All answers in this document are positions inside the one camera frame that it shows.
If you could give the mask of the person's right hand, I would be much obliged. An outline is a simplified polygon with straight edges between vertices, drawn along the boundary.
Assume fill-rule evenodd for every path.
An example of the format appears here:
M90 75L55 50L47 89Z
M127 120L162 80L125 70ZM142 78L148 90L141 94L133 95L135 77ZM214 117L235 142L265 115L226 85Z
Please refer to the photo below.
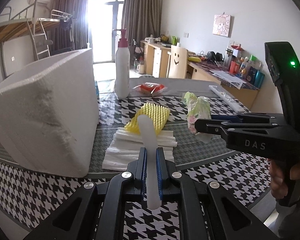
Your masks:
M270 163L271 194L275 199L283 199L288 194L288 186L284 182L283 171L274 160L267 159L267 161ZM300 162L291 168L289 176L291 180L300 180Z

